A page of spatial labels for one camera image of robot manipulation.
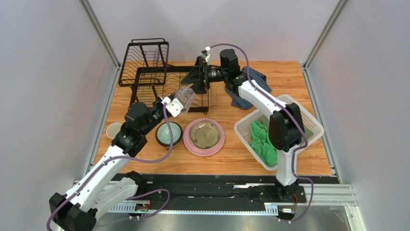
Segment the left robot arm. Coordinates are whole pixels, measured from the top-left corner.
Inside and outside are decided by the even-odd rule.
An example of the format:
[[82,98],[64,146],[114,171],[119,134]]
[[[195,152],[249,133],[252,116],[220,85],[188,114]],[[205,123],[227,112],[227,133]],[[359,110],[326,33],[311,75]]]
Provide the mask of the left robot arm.
[[130,161],[148,163],[136,155],[147,143],[146,135],[162,120],[170,126],[169,117],[185,112],[176,98],[158,98],[152,108],[137,102],[129,106],[125,122],[96,166],[64,194],[55,193],[49,200],[51,215],[46,229],[55,223],[65,231],[91,231],[111,208],[126,199],[139,198],[142,185],[139,175],[130,172],[119,183],[105,190],[110,180]]

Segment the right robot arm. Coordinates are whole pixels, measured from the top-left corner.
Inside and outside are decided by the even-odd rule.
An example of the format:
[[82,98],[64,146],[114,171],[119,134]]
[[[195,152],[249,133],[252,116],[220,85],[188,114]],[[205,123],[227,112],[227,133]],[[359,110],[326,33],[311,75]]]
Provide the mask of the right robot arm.
[[205,94],[213,82],[224,82],[228,91],[255,106],[268,119],[268,140],[277,150],[276,195],[282,201],[294,196],[298,187],[295,176],[295,156],[302,141],[306,141],[300,107],[286,104],[271,96],[240,68],[233,49],[220,52],[220,65],[209,65],[210,47],[196,58],[193,68],[181,80],[196,94]]

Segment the pink mug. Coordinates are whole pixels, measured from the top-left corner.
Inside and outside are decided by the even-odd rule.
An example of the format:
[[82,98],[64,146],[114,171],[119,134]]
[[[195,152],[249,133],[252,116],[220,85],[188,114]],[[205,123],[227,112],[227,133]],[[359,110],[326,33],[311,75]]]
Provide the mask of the pink mug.
[[116,137],[116,135],[118,134],[118,132],[121,130],[122,127],[122,123],[120,122],[114,122],[112,124],[110,124],[107,129],[106,129],[106,136],[110,139],[114,139]]

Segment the pink plate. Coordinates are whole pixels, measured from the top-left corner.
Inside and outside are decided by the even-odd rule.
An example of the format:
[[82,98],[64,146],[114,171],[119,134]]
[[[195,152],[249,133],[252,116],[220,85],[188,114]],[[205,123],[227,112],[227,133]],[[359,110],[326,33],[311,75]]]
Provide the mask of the pink plate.
[[192,154],[202,157],[211,156],[223,147],[225,132],[216,121],[201,118],[194,120],[185,128],[183,142]]

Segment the clear glass cup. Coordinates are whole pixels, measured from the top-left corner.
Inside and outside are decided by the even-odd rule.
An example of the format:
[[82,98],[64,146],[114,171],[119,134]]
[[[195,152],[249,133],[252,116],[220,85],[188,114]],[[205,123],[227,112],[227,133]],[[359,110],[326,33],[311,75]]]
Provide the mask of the clear glass cup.
[[188,113],[195,98],[195,92],[190,87],[182,87],[175,93],[174,99],[175,98],[178,98],[184,104],[184,109],[182,110],[183,116]]

